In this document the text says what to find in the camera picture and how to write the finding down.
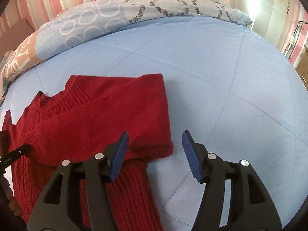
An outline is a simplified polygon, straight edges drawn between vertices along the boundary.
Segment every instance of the red sweater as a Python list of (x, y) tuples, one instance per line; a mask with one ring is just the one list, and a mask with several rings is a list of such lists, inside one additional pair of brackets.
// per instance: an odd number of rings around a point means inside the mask
[[(12, 166), (15, 197), (28, 221), (55, 168), (64, 160), (89, 159), (129, 133), (119, 178), (108, 184), (120, 231), (163, 230), (147, 179), (147, 163), (172, 154), (167, 98), (160, 74), (139, 78), (71, 76), (53, 97), (39, 92), (16, 125), (7, 111), (0, 132), (1, 155), (29, 143), (28, 157)], [(81, 183), (84, 224), (90, 226), (85, 183)]]

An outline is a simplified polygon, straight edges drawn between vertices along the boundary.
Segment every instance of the wooden cabinet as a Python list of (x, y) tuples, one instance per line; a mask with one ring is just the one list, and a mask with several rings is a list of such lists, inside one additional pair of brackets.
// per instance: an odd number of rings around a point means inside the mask
[(302, 57), (300, 63), (296, 67), (296, 71), (304, 83), (306, 89), (308, 90), (308, 51), (306, 50), (304, 56)]

